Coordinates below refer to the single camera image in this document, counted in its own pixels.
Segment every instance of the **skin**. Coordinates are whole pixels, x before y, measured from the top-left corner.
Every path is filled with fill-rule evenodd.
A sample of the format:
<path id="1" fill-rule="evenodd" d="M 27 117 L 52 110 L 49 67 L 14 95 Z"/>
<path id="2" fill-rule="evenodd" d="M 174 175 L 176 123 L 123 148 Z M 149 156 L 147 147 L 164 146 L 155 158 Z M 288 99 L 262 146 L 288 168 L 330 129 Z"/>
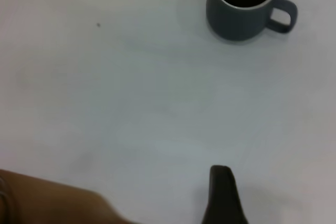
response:
<path id="1" fill-rule="evenodd" d="M 13 224 L 132 224 L 97 193 L 5 170 L 0 177 Z M 0 220 L 5 212 L 0 202 Z"/>

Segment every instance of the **white surface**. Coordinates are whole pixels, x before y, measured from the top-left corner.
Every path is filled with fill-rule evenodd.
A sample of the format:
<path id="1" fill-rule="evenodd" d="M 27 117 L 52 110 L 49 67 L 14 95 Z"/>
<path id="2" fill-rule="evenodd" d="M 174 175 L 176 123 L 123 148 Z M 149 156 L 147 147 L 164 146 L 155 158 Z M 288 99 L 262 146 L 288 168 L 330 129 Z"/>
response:
<path id="1" fill-rule="evenodd" d="M 0 0 L 1 167 L 194 224 L 223 164 L 250 224 L 334 223 L 336 0 L 292 1 L 236 45 L 205 0 Z"/>

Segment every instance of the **mug handle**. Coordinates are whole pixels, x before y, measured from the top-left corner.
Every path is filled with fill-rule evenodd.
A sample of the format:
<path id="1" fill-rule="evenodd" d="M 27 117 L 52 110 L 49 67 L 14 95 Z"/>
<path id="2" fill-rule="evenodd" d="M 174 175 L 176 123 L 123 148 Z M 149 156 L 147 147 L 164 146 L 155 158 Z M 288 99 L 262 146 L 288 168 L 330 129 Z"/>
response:
<path id="1" fill-rule="evenodd" d="M 290 31 L 292 31 L 296 23 L 296 20 L 298 19 L 298 8 L 296 7 L 296 5 L 289 0 L 274 0 L 273 8 L 288 13 L 290 16 L 290 24 L 285 25 L 283 23 L 271 19 L 266 25 L 266 27 L 281 34 L 287 34 Z"/>

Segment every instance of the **mug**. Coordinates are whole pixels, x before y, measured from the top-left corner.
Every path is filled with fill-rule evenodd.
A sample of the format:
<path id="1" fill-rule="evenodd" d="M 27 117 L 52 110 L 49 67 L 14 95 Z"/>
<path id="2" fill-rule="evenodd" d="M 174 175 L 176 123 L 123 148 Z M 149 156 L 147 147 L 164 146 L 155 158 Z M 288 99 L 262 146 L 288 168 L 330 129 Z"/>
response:
<path id="1" fill-rule="evenodd" d="M 274 8 L 289 14 L 289 25 L 271 19 Z M 206 17 L 212 30 L 219 36 L 242 41 L 256 36 L 265 27 L 278 33 L 289 33 L 296 23 L 298 9 L 289 0 L 265 0 L 252 7 L 234 6 L 225 0 L 207 0 Z"/>

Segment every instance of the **white table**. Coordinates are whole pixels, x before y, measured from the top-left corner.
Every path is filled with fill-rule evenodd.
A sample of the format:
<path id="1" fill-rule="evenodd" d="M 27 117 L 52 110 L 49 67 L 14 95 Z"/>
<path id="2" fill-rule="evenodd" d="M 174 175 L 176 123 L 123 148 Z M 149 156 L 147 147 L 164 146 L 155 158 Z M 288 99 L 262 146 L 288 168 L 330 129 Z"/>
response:
<path id="1" fill-rule="evenodd" d="M 250 224 L 334 223 L 336 0 L 292 1 L 290 35 L 230 44 L 205 0 L 0 0 L 1 168 L 197 224 L 222 164 Z"/>

